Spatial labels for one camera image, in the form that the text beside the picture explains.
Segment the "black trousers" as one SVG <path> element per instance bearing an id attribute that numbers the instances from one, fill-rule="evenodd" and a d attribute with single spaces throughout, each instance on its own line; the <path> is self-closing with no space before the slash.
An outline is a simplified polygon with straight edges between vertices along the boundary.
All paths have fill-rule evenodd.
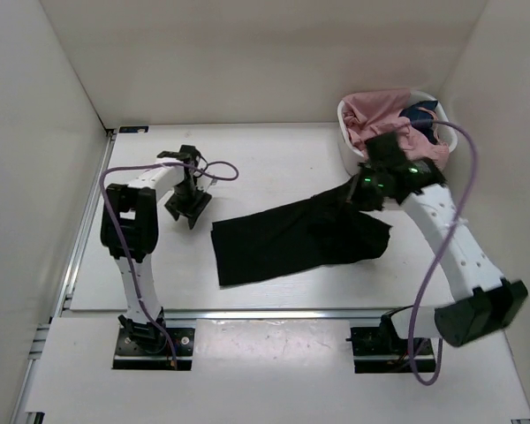
<path id="1" fill-rule="evenodd" d="M 345 201 L 348 181 L 308 199 L 214 222 L 218 282 L 231 287 L 381 257 L 391 226 Z"/>

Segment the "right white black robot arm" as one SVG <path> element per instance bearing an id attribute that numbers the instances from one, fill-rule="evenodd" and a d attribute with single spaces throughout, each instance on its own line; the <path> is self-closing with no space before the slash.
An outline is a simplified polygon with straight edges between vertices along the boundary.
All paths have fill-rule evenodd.
<path id="1" fill-rule="evenodd" d="M 398 353 L 412 337 L 441 338 L 460 347 L 509 327 L 528 296 L 520 280 L 509 281 L 462 223 L 461 205 L 435 163 L 410 160 L 395 132 L 367 141 L 367 160 L 354 179 L 352 199 L 369 210 L 394 200 L 418 226 L 446 277 L 453 301 L 424 307 L 420 300 L 382 318 L 379 342 Z"/>

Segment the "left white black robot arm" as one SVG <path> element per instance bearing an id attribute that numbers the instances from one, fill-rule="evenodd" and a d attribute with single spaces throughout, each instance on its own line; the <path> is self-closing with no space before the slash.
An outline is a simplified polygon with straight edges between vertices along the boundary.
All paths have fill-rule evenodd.
<path id="1" fill-rule="evenodd" d="M 168 192 L 165 208 L 174 220 L 185 217 L 193 228 L 212 196 L 198 186 L 206 174 L 200 151 L 183 145 L 163 151 L 151 165 L 105 170 L 99 178 L 103 197 L 100 238 L 122 278 L 127 310 L 118 317 L 127 336 L 150 355 L 176 355 L 157 298 L 152 253 L 159 238 L 158 202 Z"/>

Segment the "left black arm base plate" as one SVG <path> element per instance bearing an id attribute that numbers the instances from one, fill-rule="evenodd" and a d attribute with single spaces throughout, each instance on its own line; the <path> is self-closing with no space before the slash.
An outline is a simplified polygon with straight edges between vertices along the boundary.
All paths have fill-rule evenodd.
<path id="1" fill-rule="evenodd" d="M 167 338 L 155 340 L 131 336 L 123 327 L 118 329 L 112 368 L 115 370 L 190 371 L 195 346 L 194 327 L 168 327 L 175 349 L 172 356 Z"/>

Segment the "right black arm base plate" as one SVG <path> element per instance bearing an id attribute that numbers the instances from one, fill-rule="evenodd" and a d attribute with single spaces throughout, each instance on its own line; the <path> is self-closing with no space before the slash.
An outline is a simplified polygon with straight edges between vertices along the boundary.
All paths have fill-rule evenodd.
<path id="1" fill-rule="evenodd" d="M 351 327 L 346 339 L 352 345 L 354 373 L 410 374 L 407 340 L 391 336 L 382 328 Z M 420 373 L 433 373 L 436 357 L 427 339 L 414 339 L 414 361 Z"/>

